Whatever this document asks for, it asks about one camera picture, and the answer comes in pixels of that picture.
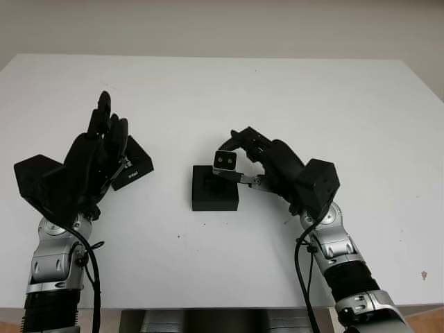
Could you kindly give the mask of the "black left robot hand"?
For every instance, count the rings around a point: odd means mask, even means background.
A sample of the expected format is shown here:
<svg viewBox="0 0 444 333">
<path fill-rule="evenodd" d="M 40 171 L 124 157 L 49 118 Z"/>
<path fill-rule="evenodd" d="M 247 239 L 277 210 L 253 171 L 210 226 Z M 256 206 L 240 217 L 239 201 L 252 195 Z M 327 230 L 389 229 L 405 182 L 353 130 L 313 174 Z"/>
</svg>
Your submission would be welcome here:
<svg viewBox="0 0 444 333">
<path fill-rule="evenodd" d="M 99 218 L 98 203 L 123 170 L 127 141 L 128 120 L 111 111 L 110 94 L 101 92 L 87 131 L 75 138 L 64 160 L 76 209 L 87 219 Z"/>
</svg>

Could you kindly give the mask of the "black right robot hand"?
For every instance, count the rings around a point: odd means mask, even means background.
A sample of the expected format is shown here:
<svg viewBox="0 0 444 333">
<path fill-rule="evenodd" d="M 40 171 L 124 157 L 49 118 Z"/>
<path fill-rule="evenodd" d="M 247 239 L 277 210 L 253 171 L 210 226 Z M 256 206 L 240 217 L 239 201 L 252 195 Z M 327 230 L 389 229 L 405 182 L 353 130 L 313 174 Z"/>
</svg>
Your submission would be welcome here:
<svg viewBox="0 0 444 333">
<path fill-rule="evenodd" d="M 248 185 L 251 189 L 267 191 L 285 199 L 290 204 L 289 212 L 295 216 L 301 213 L 302 200 L 296 190 L 296 179 L 305 165 L 291 148 L 281 140 L 269 140 L 254 128 L 232 130 L 231 138 L 216 151 L 212 173 L 220 178 Z M 241 148 L 247 158 L 259 162 L 263 174 L 247 176 L 235 171 L 237 154 Z"/>
</svg>

